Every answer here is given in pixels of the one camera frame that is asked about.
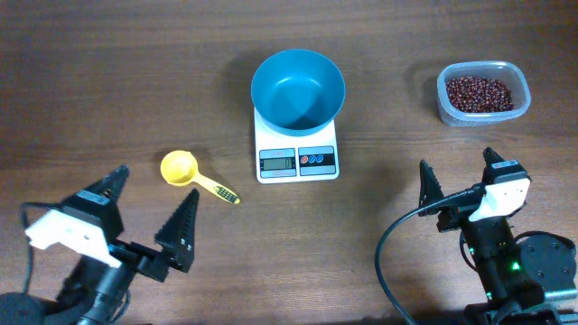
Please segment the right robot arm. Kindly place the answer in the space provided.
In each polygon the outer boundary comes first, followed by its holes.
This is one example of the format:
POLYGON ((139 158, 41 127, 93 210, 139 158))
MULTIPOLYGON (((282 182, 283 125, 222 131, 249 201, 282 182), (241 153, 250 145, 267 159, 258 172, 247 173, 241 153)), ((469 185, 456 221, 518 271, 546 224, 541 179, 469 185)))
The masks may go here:
POLYGON ((531 178, 491 148, 483 158, 481 181, 452 195, 426 161, 419 165, 420 214, 435 215, 439 232, 460 231, 461 255, 487 296, 465 308, 465 323, 575 324, 576 312, 560 305, 577 297, 576 244, 540 230, 514 235, 508 221, 526 206, 531 178))

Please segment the yellow plastic measuring scoop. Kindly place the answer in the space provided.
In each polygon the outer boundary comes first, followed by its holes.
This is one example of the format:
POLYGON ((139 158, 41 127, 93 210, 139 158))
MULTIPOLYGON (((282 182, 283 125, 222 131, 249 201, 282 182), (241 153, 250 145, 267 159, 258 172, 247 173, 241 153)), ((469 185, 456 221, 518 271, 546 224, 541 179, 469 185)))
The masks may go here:
POLYGON ((232 204, 240 203, 240 197, 233 190, 200 173, 198 162, 191 152, 169 152, 161 160, 160 172, 163 179, 172 186, 184 187, 197 183, 222 200, 232 204))

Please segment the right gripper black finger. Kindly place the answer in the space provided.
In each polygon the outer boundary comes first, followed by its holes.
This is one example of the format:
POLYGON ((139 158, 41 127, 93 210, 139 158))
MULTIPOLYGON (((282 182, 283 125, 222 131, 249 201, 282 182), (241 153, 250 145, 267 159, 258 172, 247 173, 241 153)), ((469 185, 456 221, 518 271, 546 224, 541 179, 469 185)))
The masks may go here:
POLYGON ((486 169, 499 169, 504 166, 506 162, 499 154, 497 154, 491 147, 487 147, 483 153, 486 169))
POLYGON ((420 172, 420 194, 419 208, 422 210, 419 216, 437 215, 443 206, 438 201, 444 198, 441 185, 434 175, 433 168, 425 161, 419 163, 420 172))

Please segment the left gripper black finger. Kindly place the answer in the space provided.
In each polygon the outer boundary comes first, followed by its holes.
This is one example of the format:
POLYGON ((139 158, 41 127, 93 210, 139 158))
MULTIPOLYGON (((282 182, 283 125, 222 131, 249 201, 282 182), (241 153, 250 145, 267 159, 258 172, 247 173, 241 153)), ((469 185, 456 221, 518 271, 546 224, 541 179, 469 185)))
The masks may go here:
POLYGON ((120 165, 111 173, 90 184, 85 190, 106 197, 112 201, 118 201, 130 175, 126 165, 120 165))
POLYGON ((193 189, 173 212, 154 242, 160 245, 167 262, 176 270, 188 273, 194 260, 194 233, 200 193, 193 189))

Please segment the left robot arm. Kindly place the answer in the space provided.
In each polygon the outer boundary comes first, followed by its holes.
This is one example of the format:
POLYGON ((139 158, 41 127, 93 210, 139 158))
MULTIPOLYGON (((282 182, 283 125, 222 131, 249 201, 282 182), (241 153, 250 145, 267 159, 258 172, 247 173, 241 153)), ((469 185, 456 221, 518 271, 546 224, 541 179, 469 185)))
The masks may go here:
POLYGON ((126 243, 118 238, 124 226, 117 203, 129 174, 121 165, 60 202, 21 203, 30 251, 61 244, 80 259, 53 301, 31 295, 28 265, 23 289, 1 296, 3 324, 113 324, 131 302, 136 275, 161 283, 171 269, 190 271, 199 192, 192 190, 155 234, 159 250, 126 243))

